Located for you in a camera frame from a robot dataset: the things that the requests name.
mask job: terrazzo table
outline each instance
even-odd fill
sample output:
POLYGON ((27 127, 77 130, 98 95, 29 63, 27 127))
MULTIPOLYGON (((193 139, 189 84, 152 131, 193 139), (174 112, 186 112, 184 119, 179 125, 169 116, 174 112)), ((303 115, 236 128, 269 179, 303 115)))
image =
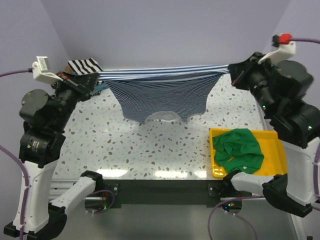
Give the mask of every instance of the terrazzo table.
POLYGON ((207 99, 206 113, 188 122, 124 119, 107 89, 80 102, 65 127, 53 182, 74 182, 85 170, 104 179, 213 180, 209 128, 263 130, 256 101, 224 75, 207 99))

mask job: striped fabric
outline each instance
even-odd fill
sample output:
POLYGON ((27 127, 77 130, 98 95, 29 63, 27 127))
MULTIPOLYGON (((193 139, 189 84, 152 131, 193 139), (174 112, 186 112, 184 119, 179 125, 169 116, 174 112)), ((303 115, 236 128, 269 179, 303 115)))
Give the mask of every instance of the striped fabric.
POLYGON ((100 72, 121 105, 123 116, 144 123, 147 119, 184 121, 206 111, 207 97, 227 65, 100 72))
POLYGON ((92 74, 102 71, 102 68, 93 58, 84 60, 71 60, 68 61, 68 65, 77 75, 92 74))

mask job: blue fabric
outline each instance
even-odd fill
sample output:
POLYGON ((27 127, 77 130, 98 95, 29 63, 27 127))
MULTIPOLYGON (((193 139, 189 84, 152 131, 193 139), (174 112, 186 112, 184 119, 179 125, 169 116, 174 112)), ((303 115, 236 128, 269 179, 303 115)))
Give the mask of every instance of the blue fabric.
POLYGON ((186 121, 205 113, 208 94, 225 73, 227 65, 127 69, 99 72, 99 80, 127 119, 143 123, 154 113, 175 112, 186 121))

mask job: yellow tray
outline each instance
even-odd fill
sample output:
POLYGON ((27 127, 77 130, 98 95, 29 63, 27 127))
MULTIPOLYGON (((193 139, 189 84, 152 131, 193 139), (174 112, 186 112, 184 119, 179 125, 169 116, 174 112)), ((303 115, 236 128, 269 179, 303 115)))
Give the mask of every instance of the yellow tray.
MULTIPOLYGON (((210 151, 211 151, 211 169, 212 175, 215 178, 223 178, 227 172, 223 166, 219 166, 215 162, 216 149, 213 145, 213 137, 224 134, 231 129, 211 128, 210 132, 210 151)), ((254 173, 258 176, 274 176, 276 174, 287 173, 287 161, 285 149, 278 139, 278 134, 275 131, 251 131, 260 144, 261 151, 264 155, 261 168, 254 173)))

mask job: gray wall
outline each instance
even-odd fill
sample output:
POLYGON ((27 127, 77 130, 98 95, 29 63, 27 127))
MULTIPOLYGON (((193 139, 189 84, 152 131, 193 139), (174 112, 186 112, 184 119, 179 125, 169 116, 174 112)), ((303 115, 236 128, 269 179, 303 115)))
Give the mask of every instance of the gray wall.
MULTIPOLYGON (((68 56, 40 0, 2 0, 0 7, 0 73, 30 68, 36 56, 48 56, 51 68, 60 70, 68 56)), ((21 99, 33 89, 50 90, 33 80, 31 73, 0 78, 0 144, 19 153, 23 121, 21 99)), ((17 213, 21 170, 0 152, 0 239, 2 227, 17 213)))
MULTIPOLYGON (((291 33, 297 38, 320 39, 320 1, 317 0, 292 0, 283 14, 274 34, 291 33)), ((270 52, 267 45, 264 52, 270 52)), ((296 56, 292 60, 305 65, 308 72, 314 76, 314 82, 304 97, 304 100, 320 108, 320 45, 314 43, 297 43, 296 56)), ((320 212, 313 211, 302 220, 308 235, 320 238, 319 228, 320 212)))
POLYGON ((42 0, 70 58, 103 67, 228 64, 262 51, 290 0, 42 0))

